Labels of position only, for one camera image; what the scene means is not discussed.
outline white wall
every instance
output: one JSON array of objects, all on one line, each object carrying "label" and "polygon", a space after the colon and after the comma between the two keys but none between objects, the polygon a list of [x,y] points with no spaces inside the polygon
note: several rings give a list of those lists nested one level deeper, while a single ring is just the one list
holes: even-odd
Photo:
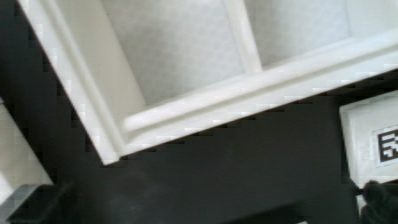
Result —
[{"label": "white wall", "polygon": [[40,163],[0,104],[0,204],[23,184],[49,184]]}]

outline molding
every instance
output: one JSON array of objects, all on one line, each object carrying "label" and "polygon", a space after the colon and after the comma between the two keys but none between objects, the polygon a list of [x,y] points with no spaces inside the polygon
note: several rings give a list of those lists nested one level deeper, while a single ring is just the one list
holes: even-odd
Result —
[{"label": "molding", "polygon": [[243,0],[230,0],[225,6],[246,74],[149,108],[101,1],[19,0],[19,3],[104,164],[398,68],[394,28],[367,37],[360,29],[360,35],[337,45],[257,72]]}]

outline black wall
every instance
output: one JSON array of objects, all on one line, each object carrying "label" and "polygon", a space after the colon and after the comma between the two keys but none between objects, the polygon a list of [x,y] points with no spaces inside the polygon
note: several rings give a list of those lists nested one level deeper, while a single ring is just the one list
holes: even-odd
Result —
[{"label": "black wall", "polygon": [[0,96],[53,182],[72,182],[81,223],[357,223],[339,106],[394,90],[396,77],[364,80],[104,167],[19,7],[0,1]]}]

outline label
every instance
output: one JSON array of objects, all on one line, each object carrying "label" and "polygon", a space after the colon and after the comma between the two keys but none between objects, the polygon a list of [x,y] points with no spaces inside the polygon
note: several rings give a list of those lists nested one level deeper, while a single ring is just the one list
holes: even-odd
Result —
[{"label": "label", "polygon": [[373,133],[376,166],[398,163],[398,126]]}]

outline white cabinet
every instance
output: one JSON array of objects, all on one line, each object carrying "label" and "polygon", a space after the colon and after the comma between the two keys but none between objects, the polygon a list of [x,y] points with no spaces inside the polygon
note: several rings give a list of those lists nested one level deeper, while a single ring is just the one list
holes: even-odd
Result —
[{"label": "white cabinet", "polygon": [[102,163],[398,67],[398,1],[19,0]]}]

